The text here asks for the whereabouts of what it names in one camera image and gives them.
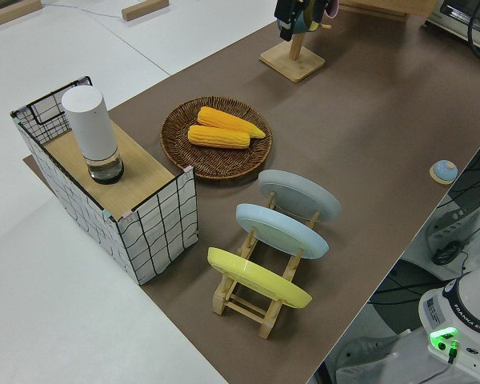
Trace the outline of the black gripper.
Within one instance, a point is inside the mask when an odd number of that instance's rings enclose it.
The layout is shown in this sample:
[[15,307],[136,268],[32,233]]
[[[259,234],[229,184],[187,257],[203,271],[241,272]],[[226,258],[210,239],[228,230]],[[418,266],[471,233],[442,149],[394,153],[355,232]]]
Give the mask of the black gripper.
[[291,23],[302,12],[304,1],[300,0],[277,0],[274,16],[279,20],[279,36],[282,40],[291,40],[293,30]]

